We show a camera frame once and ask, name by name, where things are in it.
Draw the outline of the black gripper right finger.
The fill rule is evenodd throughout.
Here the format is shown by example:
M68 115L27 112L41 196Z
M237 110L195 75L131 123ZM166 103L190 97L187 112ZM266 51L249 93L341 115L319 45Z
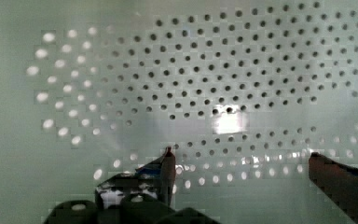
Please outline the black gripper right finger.
M358 224L358 168L312 152L309 158L309 179Z

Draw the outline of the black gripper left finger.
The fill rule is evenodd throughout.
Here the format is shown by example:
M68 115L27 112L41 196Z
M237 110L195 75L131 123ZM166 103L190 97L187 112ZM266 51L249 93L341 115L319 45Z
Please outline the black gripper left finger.
M134 173L113 175L95 188L97 207L118 206L126 197L138 194L149 195L170 205L176 177L175 164L172 148L166 147L161 156L136 168Z

